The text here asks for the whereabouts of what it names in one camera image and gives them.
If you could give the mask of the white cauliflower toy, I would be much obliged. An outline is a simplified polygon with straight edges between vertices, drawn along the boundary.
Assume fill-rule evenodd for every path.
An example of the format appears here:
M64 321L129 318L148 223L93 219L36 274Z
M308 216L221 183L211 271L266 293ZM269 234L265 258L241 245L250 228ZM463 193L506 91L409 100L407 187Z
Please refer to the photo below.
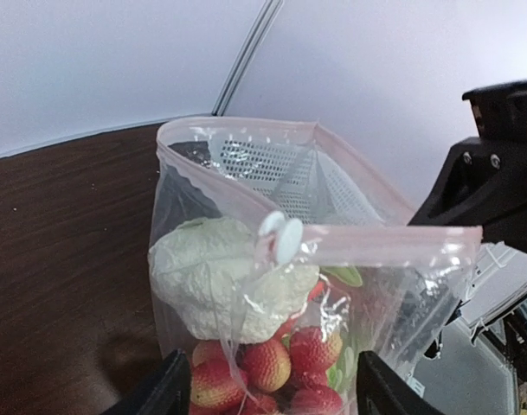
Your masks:
M151 287L198 340L265 342L305 306L316 265L282 265L254 287L254 235L228 217L184 222L148 253Z

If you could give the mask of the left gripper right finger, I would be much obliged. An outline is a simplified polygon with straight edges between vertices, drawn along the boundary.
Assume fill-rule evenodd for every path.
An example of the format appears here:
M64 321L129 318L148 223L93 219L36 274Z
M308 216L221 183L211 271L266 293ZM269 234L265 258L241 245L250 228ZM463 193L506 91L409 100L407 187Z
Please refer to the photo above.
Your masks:
M359 415L443 415L411 389L375 352L357 361Z

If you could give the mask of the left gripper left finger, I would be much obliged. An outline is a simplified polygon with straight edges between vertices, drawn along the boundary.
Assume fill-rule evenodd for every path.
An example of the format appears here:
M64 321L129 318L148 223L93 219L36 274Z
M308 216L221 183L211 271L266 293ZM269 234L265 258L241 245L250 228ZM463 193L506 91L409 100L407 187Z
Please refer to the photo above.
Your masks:
M131 393L101 415L188 415L190 413L190 363L176 349L144 378Z

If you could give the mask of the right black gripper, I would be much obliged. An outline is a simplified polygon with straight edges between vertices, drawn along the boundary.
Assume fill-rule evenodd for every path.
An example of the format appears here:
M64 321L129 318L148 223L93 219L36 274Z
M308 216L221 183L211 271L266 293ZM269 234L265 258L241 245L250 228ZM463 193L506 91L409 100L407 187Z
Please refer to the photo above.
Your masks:
M527 80L463 93L478 135L451 147L410 226L481 227L527 254Z

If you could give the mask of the green leafy vegetable toy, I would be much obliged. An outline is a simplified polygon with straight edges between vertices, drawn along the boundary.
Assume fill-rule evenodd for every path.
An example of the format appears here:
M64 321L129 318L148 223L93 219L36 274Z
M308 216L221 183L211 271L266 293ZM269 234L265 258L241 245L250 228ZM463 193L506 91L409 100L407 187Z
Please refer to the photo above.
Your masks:
M340 329L343 346L337 362L328 370L329 386L339 393L350 388L355 376L359 323L353 309L357 289L363 285L361 275L355 267L325 267L324 275L328 279L328 310L336 319L336 328Z

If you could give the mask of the red lychee bunch toy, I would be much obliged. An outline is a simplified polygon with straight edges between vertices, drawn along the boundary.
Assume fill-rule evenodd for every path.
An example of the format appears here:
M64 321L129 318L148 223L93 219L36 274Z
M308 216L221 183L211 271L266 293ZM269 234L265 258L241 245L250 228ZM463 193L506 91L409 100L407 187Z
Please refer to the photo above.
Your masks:
M190 355L192 414L346 414L348 285L331 274L250 290L224 339Z

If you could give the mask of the clear dotted zip bag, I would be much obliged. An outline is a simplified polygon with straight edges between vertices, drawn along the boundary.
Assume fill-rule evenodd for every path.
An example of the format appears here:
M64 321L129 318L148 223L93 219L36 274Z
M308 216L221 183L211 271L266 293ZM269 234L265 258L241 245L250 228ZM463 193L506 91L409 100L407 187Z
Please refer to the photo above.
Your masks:
M318 124L184 118L157 132L148 251L163 353L193 414L432 414L408 384L457 308L478 227L413 209Z

